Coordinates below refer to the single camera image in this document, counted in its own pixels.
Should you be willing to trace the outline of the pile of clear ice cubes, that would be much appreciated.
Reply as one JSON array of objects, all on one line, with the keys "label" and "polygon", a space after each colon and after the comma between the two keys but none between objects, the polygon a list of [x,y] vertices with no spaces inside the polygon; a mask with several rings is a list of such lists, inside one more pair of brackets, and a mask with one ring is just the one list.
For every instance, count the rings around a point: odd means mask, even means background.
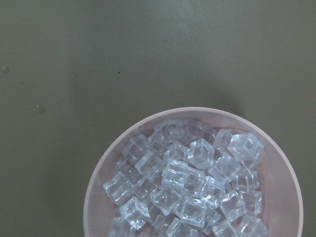
[{"label": "pile of clear ice cubes", "polygon": [[265,237],[251,132],[169,118],[131,138],[104,184],[117,206],[112,237]]}]

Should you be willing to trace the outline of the pink bowl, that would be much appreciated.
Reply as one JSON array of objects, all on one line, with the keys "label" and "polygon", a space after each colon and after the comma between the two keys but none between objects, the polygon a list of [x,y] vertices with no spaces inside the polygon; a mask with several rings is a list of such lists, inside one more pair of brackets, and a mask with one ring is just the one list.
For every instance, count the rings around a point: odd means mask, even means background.
[{"label": "pink bowl", "polygon": [[83,229],[86,237],[106,237],[110,233],[115,205],[102,185],[115,174],[115,164],[128,140],[136,135],[149,136],[153,126],[167,118],[191,118],[211,127],[232,128],[254,133],[264,144],[257,167],[263,191],[261,218],[271,237],[300,237],[303,230],[303,200],[296,174],[277,143],[251,122],[212,108],[185,107],[163,111],[131,126],[102,155],[90,178],[83,208]]}]

